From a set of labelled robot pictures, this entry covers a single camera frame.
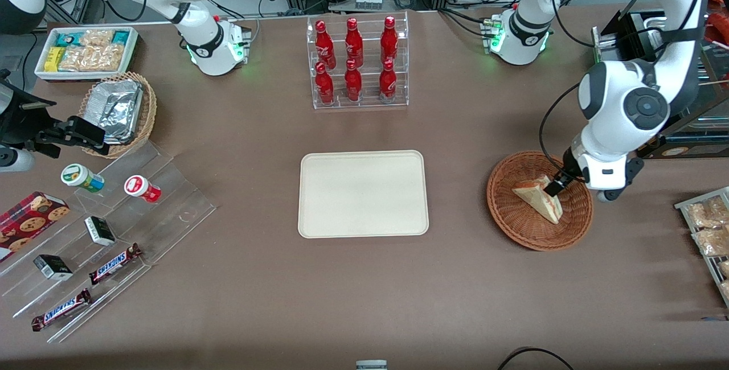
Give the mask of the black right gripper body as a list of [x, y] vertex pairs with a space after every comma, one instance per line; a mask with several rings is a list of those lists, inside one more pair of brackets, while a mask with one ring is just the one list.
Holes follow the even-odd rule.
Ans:
[[2, 147], [28, 150], [50, 158], [60, 157], [60, 147], [44, 141], [57, 137], [59, 120], [52, 118], [47, 108], [55, 102], [34, 97], [8, 82], [9, 71], [2, 71]]

